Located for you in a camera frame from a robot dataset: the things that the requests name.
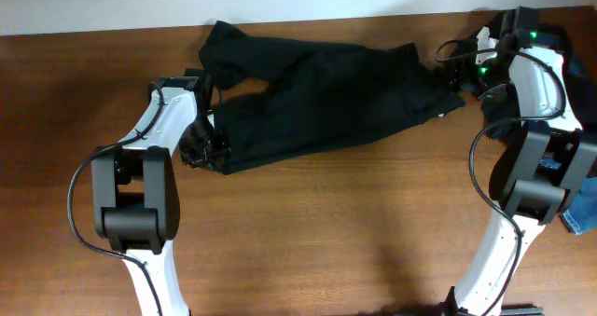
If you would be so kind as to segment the black pants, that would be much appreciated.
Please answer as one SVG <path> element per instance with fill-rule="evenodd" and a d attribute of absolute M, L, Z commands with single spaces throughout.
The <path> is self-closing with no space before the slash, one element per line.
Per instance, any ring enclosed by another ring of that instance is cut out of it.
<path fill-rule="evenodd" d="M 218 21 L 199 57 L 219 90 L 247 78 L 268 84 L 215 108 L 215 130 L 229 144 L 223 174 L 369 144 L 465 104 L 412 43 L 375 49 L 250 36 Z"/>

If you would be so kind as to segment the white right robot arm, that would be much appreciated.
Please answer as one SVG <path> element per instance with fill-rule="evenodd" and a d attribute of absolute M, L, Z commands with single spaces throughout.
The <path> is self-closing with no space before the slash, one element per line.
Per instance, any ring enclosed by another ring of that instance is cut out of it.
<path fill-rule="evenodd" d="M 512 102 L 511 117 L 489 122 L 485 135 L 514 125 L 517 132 L 493 167 L 489 189 L 473 187 L 492 209 L 489 225 L 464 277 L 440 304 L 442 315 L 541 315 L 503 299 L 520 262 L 546 225 L 567 211 L 596 158 L 596 139 L 583 130 L 564 85 L 562 39 L 541 30 L 539 11 L 517 7 L 498 14 L 472 38 L 457 41 L 450 57 L 437 56 L 451 89 L 471 88 L 483 102 Z"/>

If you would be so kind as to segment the black garment pile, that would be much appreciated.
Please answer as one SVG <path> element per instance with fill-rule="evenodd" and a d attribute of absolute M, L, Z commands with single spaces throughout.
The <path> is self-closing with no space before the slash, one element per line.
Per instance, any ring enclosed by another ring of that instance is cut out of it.
<path fill-rule="evenodd" d="M 590 78 L 582 61 L 574 54 L 572 41 L 563 27 L 542 23 L 538 27 L 538 32 L 551 34 L 556 38 L 555 48 L 563 52 L 563 79 L 569 105 L 583 130 L 595 135 L 596 83 Z M 518 103 L 514 97 L 502 102 L 483 103 L 481 110 L 489 122 L 514 117 L 519 113 Z"/>

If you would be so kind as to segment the blue denim jeans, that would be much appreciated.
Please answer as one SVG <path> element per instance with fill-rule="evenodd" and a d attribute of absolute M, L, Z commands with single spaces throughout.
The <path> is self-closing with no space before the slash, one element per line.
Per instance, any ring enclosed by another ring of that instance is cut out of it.
<path fill-rule="evenodd" d="M 571 206 L 558 216 L 567 231 L 575 236 L 596 228 L 596 162 L 591 165 Z"/>

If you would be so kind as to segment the black metal rail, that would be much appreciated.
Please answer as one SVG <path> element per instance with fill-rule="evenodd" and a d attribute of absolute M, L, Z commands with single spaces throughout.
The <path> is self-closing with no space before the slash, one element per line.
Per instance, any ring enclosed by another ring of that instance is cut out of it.
<path fill-rule="evenodd" d="M 534 305 L 518 305 L 503 308 L 500 316 L 545 316 L 545 312 L 542 307 Z"/>

